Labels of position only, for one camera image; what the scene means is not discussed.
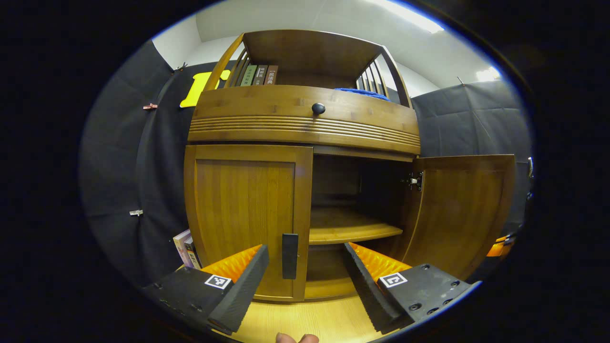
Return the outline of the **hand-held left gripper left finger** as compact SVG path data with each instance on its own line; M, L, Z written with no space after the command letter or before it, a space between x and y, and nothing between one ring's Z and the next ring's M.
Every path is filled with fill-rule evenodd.
M269 264L266 244L205 268L181 267L143 288L151 301L198 329L237 332Z

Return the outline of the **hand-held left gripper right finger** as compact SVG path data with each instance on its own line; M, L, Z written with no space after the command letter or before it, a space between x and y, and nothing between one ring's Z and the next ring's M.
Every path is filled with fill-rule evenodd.
M410 266L353 242L344 243L343 260L373 328L382 334L415 328L477 288L430 263Z

